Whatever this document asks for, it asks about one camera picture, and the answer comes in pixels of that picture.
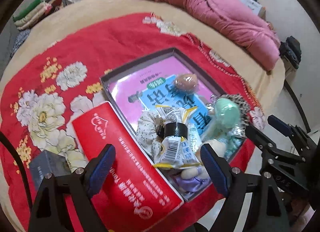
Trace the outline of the plastic bag with sponges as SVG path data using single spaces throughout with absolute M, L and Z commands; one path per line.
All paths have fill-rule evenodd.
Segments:
M 245 140 L 239 105 L 226 97 L 218 97 L 207 107 L 211 120 L 203 129 L 201 140 L 206 142 L 215 139 L 238 148 Z

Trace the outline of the cream plush bear toy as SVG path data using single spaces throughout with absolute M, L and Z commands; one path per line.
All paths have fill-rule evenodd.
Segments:
M 227 145 L 216 139 L 207 140 L 208 143 L 219 157 L 224 157 Z M 175 176 L 180 192 L 193 194 L 203 190 L 209 183 L 210 177 L 203 165 L 193 166 L 189 169 L 184 169 L 179 175 Z

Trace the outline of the white yellow snack packet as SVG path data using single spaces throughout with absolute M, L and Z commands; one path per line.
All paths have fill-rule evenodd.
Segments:
M 189 109 L 156 105 L 163 120 L 162 150 L 154 159 L 154 167 L 162 169 L 187 169 L 200 164 L 188 140 L 188 124 L 197 106 Z

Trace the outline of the pink makeup sponge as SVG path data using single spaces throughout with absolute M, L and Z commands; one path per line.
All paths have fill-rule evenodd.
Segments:
M 194 93 L 199 88 L 199 80 L 196 74 L 179 74 L 173 81 L 174 87 L 181 92 Z

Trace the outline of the white floral scrunchie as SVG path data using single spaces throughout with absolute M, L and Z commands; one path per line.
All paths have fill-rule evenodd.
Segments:
M 164 126 L 164 121 L 157 111 L 144 111 L 138 120 L 136 138 L 140 146 L 154 160 L 162 150 L 162 138 L 157 134 L 157 128 Z

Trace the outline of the green floral tissue pack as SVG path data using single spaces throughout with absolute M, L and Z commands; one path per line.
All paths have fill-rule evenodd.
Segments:
M 219 138 L 219 141 L 226 145 L 224 158 L 225 160 L 230 161 L 242 146 L 243 142 L 245 141 L 245 137 L 229 131 L 223 134 L 222 137 Z

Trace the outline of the dark navy small box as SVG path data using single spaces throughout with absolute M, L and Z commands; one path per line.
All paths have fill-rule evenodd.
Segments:
M 56 177 L 71 174 L 65 157 L 47 150 L 42 151 L 29 163 L 29 170 L 36 190 L 39 189 L 42 180 L 48 173 Z

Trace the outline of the beige bed sheet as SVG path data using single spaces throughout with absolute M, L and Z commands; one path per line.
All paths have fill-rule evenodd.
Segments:
M 98 22 L 135 13 L 155 13 L 187 33 L 187 43 L 196 47 L 196 61 L 219 84 L 227 88 L 231 70 L 241 81 L 245 95 L 267 113 L 274 106 L 285 79 L 285 66 L 278 59 L 274 69 L 266 71 L 245 49 L 228 40 L 215 29 L 173 5 L 152 0 L 82 0 L 54 13 L 36 25 L 25 43 L 15 53 L 1 78 L 1 126 L 17 124 L 14 103 L 19 90 L 27 88 L 22 68 L 34 67 L 31 76 L 40 81 L 40 73 L 48 57 L 58 51 L 74 52 L 72 61 L 91 62 L 97 82 L 107 70 L 124 63 L 111 57 L 115 45 L 100 44 L 103 27 Z

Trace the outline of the red cardboard box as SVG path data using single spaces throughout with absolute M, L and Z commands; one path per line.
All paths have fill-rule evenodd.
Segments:
M 72 121 L 76 140 L 87 159 L 106 144 L 115 148 L 115 161 L 93 205 L 107 229 L 148 231 L 177 210 L 183 199 L 153 167 L 144 150 L 105 102 Z

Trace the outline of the pink quilted duvet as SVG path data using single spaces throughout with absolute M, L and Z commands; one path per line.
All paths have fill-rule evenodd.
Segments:
M 182 8 L 244 48 L 266 70 L 280 58 L 280 40 L 270 24 L 240 0 L 153 0 Z

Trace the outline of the grey tray with pink book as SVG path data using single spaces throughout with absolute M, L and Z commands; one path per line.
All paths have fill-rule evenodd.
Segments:
M 193 73 L 199 80 L 199 88 L 194 93 L 178 91 L 173 81 L 179 74 Z M 189 119 L 188 140 L 195 156 L 202 165 L 200 148 L 203 129 L 211 117 L 206 107 L 211 96 L 220 96 L 226 92 L 200 69 L 195 62 L 176 48 L 162 50 L 125 64 L 100 79 L 105 93 L 119 113 L 129 132 L 136 138 L 138 120 L 144 111 L 156 111 L 156 105 L 183 107 L 189 109 L 197 106 L 196 112 Z M 157 134 L 163 139 L 164 127 L 157 128 Z M 185 201 L 191 201 L 201 191 L 186 194 L 180 192 L 175 176 L 184 169 L 157 168 Z

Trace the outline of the red floral blanket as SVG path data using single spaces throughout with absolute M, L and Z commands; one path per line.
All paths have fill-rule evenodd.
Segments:
M 35 56 L 6 85 L 1 99 L 1 131 L 19 154 L 28 176 L 31 162 L 50 149 L 70 157 L 73 169 L 99 155 L 106 144 L 116 160 L 93 204 L 112 231 L 182 231 L 220 198 L 210 185 L 189 203 L 168 186 L 102 101 L 99 78 L 161 49 L 187 55 L 228 94 L 260 106 L 249 84 L 210 56 L 190 33 L 166 33 L 152 13 L 136 13 L 83 28 Z

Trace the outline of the blue patterned fabric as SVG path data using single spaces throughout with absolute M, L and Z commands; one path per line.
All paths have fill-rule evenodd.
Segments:
M 17 37 L 15 39 L 13 48 L 12 48 L 11 53 L 10 53 L 10 58 L 11 59 L 14 56 L 14 54 L 17 52 L 17 50 L 23 45 L 25 40 L 28 38 L 30 32 L 31 32 L 30 29 L 25 29 L 25 30 L 19 32 L 19 34 L 17 35 Z

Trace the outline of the stack of folded clothes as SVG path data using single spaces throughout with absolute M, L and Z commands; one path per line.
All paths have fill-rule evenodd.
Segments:
M 33 28 L 37 23 L 61 10 L 65 0 L 34 0 L 25 10 L 13 17 L 14 25 L 20 32 Z

